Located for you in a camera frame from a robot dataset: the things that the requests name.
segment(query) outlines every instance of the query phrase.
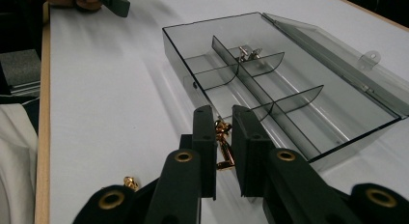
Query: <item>transparent lid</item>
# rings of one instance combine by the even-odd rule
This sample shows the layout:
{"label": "transparent lid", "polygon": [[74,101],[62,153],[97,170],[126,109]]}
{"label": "transparent lid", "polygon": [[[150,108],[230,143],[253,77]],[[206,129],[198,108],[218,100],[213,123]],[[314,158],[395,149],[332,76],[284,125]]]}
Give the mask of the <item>transparent lid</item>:
{"label": "transparent lid", "polygon": [[361,54],[319,27],[272,14],[263,16],[351,86],[397,115],[409,115],[409,83],[378,65],[378,52]]}

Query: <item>fabric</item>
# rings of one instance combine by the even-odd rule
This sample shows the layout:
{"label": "fabric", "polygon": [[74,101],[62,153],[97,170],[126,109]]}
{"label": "fabric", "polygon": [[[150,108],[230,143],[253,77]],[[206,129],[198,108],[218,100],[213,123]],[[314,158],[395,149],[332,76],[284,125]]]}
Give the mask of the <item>fabric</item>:
{"label": "fabric", "polygon": [[0,224],[34,223],[37,148],[22,105],[0,105]]}

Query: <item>table surface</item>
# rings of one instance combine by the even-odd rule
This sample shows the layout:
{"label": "table surface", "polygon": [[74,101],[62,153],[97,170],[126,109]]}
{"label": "table surface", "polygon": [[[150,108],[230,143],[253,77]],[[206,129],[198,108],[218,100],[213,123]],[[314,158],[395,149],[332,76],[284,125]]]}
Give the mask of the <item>table surface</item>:
{"label": "table surface", "polygon": [[[72,222],[91,195],[125,176],[148,184],[178,148],[179,136],[191,133],[195,107],[165,55],[163,27],[275,14],[319,26],[359,52],[377,50],[382,66],[409,80],[407,29],[341,0],[129,1],[128,18],[106,8],[95,14],[51,8],[49,62],[43,61],[50,74],[41,80],[37,223]],[[49,100],[42,90],[49,90]],[[401,121],[320,175],[346,193],[356,183],[375,182],[409,198],[408,132],[409,120]],[[217,201],[203,199],[202,222],[266,219],[261,201],[241,198],[234,174],[225,171],[217,175]]]}

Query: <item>human hand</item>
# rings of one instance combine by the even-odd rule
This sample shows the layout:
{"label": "human hand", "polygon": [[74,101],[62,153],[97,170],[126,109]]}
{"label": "human hand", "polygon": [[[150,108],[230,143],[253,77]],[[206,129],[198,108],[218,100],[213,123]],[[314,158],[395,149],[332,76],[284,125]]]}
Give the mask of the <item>human hand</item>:
{"label": "human hand", "polygon": [[76,3],[79,8],[91,12],[99,10],[102,6],[102,3],[98,0],[74,0],[74,3]]}

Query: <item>brass ring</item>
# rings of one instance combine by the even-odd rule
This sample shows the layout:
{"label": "brass ring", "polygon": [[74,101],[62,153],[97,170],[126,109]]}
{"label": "brass ring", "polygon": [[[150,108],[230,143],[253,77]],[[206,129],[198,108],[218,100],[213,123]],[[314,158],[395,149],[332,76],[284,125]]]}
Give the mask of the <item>brass ring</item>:
{"label": "brass ring", "polygon": [[376,188],[369,188],[367,189],[366,194],[373,203],[379,206],[393,208],[397,205],[396,199],[385,191]]}
{"label": "brass ring", "polygon": [[[115,199],[113,201],[107,201],[108,197],[114,196]],[[123,195],[122,192],[119,190],[111,190],[106,192],[98,202],[98,205],[101,209],[103,210],[111,210],[117,206],[119,206],[123,200],[125,199],[125,196]]]}
{"label": "brass ring", "polygon": [[189,152],[182,152],[175,155],[175,160],[178,162],[187,162],[193,158],[193,155]]}
{"label": "brass ring", "polygon": [[277,152],[277,157],[283,161],[292,161],[295,159],[295,154],[289,151],[279,151]]}

